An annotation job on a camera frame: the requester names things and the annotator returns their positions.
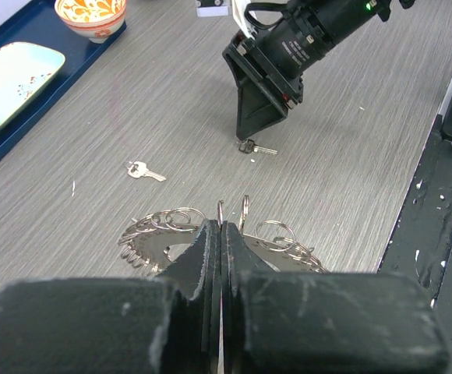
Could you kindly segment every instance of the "gray wooden table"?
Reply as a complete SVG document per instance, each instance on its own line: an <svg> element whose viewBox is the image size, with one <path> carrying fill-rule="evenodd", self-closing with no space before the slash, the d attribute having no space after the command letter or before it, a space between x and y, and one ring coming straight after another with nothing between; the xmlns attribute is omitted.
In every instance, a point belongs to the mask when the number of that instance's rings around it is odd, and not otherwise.
<svg viewBox="0 0 452 374"><path fill-rule="evenodd" d="M256 136L278 156L251 157L235 149L221 57L233 20L198 19L190 0L129 2L125 34L0 163L0 287L137 275L115 244L131 217L213 217L223 199L236 221L244 194L247 233L280 220L331 270L375 270L452 74L452 2L394 5L307 71L304 104ZM130 178L129 160L168 180Z"/></svg>

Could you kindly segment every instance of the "orange patterned bowl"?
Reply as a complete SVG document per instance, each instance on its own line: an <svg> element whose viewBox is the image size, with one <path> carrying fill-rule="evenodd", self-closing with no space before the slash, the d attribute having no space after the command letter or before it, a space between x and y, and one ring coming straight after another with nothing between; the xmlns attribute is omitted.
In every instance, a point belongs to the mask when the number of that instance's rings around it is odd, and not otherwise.
<svg viewBox="0 0 452 374"><path fill-rule="evenodd" d="M125 0L56 0L55 11L71 30L103 43L124 23Z"/></svg>

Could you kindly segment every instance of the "silver key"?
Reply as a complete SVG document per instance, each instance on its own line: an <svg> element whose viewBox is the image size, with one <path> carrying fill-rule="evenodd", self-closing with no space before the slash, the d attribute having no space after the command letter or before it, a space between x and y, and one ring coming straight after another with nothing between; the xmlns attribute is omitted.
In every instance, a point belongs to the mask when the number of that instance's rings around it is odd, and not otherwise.
<svg viewBox="0 0 452 374"><path fill-rule="evenodd" d="M270 154L271 156L276 156L278 154L277 150L270 150L269 148L264 148L263 146L258 146L252 139L247 139L240 142L238 145L238 150L242 153L264 153Z"/></svg>
<svg viewBox="0 0 452 374"><path fill-rule="evenodd" d="M159 182L167 180L163 175L149 171L147 165L144 162L139 161L133 162L131 164L131 166L127 170L127 174L129 174L133 178L151 177Z"/></svg>

